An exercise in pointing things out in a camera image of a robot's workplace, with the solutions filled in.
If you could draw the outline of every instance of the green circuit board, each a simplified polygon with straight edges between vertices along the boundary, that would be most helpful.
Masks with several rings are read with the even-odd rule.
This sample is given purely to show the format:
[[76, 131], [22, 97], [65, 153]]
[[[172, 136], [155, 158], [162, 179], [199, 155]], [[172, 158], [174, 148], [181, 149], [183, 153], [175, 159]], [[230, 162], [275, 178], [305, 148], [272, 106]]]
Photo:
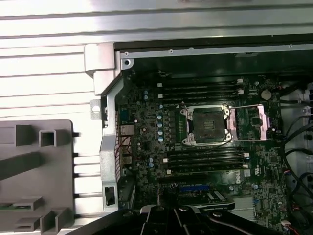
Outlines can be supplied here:
[[[221, 80], [223, 81], [223, 78], [211, 77], [201, 78], [200, 81], [212, 83]], [[123, 134], [129, 136], [130, 141], [125, 144], [121, 158], [122, 167], [129, 169], [136, 177], [134, 207], [139, 209], [144, 205], [156, 204], [157, 189], [162, 180], [171, 182], [171, 178], [180, 176], [186, 179], [186, 181], [180, 181], [181, 185], [190, 185], [192, 182], [188, 179], [200, 175], [201, 179], [195, 184], [209, 185], [230, 195], [235, 202], [244, 202], [244, 205], [237, 203], [234, 211], [238, 209], [238, 213], [243, 212], [244, 217], [247, 216], [248, 219], [261, 225], [280, 230], [280, 221], [287, 216], [287, 212], [284, 186], [281, 183], [284, 169], [279, 155], [282, 123], [279, 96], [275, 92], [279, 88], [278, 82], [273, 77], [258, 75], [227, 77], [225, 81], [239, 81], [238, 87], [241, 92], [239, 95], [236, 94], [236, 99], [232, 99], [233, 93], [225, 93], [223, 95], [225, 100], [217, 98], [216, 102], [210, 100], [207, 103], [192, 105], [223, 104], [231, 107], [263, 105], [270, 123], [267, 140], [259, 141], [261, 123], [257, 107], [237, 109], [238, 139], [245, 141], [232, 141], [224, 147], [236, 147], [248, 153], [249, 157], [244, 167], [235, 164], [215, 166], [210, 168], [211, 170], [195, 167], [185, 172], [184, 170], [177, 171], [177, 174], [169, 174], [168, 164], [164, 162], [169, 152], [209, 150], [216, 146], [195, 147], [182, 143], [188, 131], [186, 116], [182, 115], [180, 110], [190, 104], [184, 100], [177, 100], [177, 104], [165, 104], [160, 96], [160, 82], [147, 82], [138, 86], [132, 80], [126, 81], [130, 92], [127, 94], [127, 100], [118, 104], [118, 116], [119, 127], [131, 129], [130, 132]], [[270, 98], [268, 94], [262, 97], [261, 93], [264, 90], [271, 91]], [[213, 135], [221, 134], [215, 131], [215, 126], [212, 127], [219, 124], [217, 121], [209, 120], [205, 124], [205, 130], [214, 129], [214, 132], [211, 132]], [[210, 139], [212, 140], [220, 141], [220, 138], [214, 137]]]

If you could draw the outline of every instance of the wire connector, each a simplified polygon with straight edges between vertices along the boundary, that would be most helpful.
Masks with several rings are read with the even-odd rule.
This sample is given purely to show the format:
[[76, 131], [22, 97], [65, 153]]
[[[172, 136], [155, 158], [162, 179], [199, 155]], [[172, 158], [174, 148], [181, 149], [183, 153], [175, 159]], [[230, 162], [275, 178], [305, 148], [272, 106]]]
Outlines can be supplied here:
[[280, 223], [284, 227], [287, 227], [287, 226], [291, 225], [291, 223], [288, 220], [282, 220]]

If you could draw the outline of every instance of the circuit board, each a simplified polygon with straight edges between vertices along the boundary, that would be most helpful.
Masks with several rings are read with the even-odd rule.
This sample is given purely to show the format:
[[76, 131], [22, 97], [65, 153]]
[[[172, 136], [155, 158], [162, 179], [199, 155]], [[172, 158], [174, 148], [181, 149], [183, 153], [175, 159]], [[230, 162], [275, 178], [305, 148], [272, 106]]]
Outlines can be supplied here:
[[[123, 142], [122, 167], [136, 180], [135, 209], [156, 204], [157, 190], [166, 184], [191, 187], [187, 192], [190, 200], [185, 197], [183, 203], [205, 205], [212, 193], [203, 186], [209, 186], [235, 201], [235, 214], [281, 230], [280, 222], [287, 212], [279, 155], [279, 86], [274, 77], [173, 82], [169, 77], [157, 77], [140, 84], [132, 78], [126, 83], [130, 90], [127, 101], [118, 103], [119, 141]], [[263, 122], [268, 122], [266, 130], [262, 130], [260, 107], [266, 115]], [[224, 132], [229, 119], [226, 110], [234, 112], [235, 127], [230, 129], [236, 131], [236, 137], [233, 132]], [[223, 163], [217, 164], [215, 159], [221, 156]]]

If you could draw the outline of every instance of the black cable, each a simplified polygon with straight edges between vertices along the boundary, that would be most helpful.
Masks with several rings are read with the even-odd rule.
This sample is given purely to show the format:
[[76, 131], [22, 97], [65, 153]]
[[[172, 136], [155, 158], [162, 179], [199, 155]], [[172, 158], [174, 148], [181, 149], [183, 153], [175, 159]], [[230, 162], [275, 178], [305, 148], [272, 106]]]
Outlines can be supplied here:
[[299, 117], [297, 117], [292, 123], [291, 123], [291, 125], [289, 126], [289, 128], [288, 128], [288, 130], [287, 130], [287, 132], [286, 132], [286, 136], [288, 136], [288, 134], [289, 134], [289, 132], [290, 132], [290, 130], [292, 129], [292, 127], [300, 120], [300, 119], [302, 119], [302, 118], [309, 118], [310, 116], [309, 115], [302, 115], [302, 116], [299, 116]]
[[290, 153], [294, 153], [294, 152], [302, 152], [302, 153], [307, 154], [307, 155], [313, 155], [313, 152], [306, 149], [306, 148], [294, 148], [294, 149], [286, 152], [285, 156], [288, 156]]
[[298, 100], [284, 100], [284, 99], [281, 99], [280, 102], [282, 104], [302, 104], [302, 105], [306, 105], [306, 106], [309, 106], [309, 107], [313, 107], [312, 104], [308, 103], [308, 102], [305, 102], [305, 101], [302, 101], [300, 100], [300, 102]]
[[[301, 181], [303, 181], [303, 179], [309, 175], [313, 175], [313, 173], [310, 173], [310, 172], [305, 172], [303, 173], [302, 175], [300, 175], [299, 179]], [[290, 197], [293, 197], [300, 189], [300, 184], [297, 183], [297, 185], [294, 187], [293, 191], [290, 193]]]
[[220, 147], [222, 147], [222, 146], [224, 146], [224, 145], [226, 145], [226, 144], [228, 144], [228, 143], [230, 143], [230, 142], [231, 142], [231, 140], [226, 141], [226, 142], [224, 142], [224, 143], [218, 145], [217, 147], [211, 148], [210, 150], [208, 150], [208, 151], [206, 151], [206, 152], [199, 153], [198, 155], [205, 155], [205, 154], [207, 154], [207, 153], [209, 153], [209, 152], [212, 152], [213, 150], [215, 150], [215, 149], [217, 149], [217, 148], [220, 148]]
[[313, 127], [313, 122], [309, 123], [308, 125], [302, 126], [301, 128], [299, 128], [298, 130], [296, 130], [295, 132], [293, 132], [290, 136], [288, 136], [283, 144], [283, 147], [285, 147], [285, 145], [291, 141], [293, 138], [295, 138], [296, 136], [300, 135], [301, 133], [311, 129]]
[[281, 155], [282, 158], [287, 166], [287, 169], [290, 171], [291, 175], [294, 177], [294, 179], [300, 184], [300, 186], [307, 192], [307, 194], [313, 198], [313, 193], [310, 191], [310, 189], [302, 182], [302, 180], [299, 179], [299, 177], [295, 174], [295, 172], [293, 171], [293, 169], [291, 168], [287, 158], [286, 158], [286, 154], [285, 154], [285, 145], [291, 141], [293, 138], [295, 138], [296, 136], [300, 135], [301, 133], [305, 132], [306, 130], [310, 129], [313, 127], [313, 122], [305, 125], [303, 127], [301, 127], [300, 129], [296, 130], [295, 132], [293, 132], [290, 136], [288, 136], [285, 141], [283, 142], [282, 146], [281, 146]]

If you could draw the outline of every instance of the cpu socket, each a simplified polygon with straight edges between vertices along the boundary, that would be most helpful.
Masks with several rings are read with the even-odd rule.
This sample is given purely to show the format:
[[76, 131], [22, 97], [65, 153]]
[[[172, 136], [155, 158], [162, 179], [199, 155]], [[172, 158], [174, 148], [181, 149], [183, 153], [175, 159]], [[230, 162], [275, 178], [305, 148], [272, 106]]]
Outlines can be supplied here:
[[237, 140], [235, 110], [226, 105], [189, 106], [180, 110], [186, 116], [187, 137], [182, 143], [208, 146]]

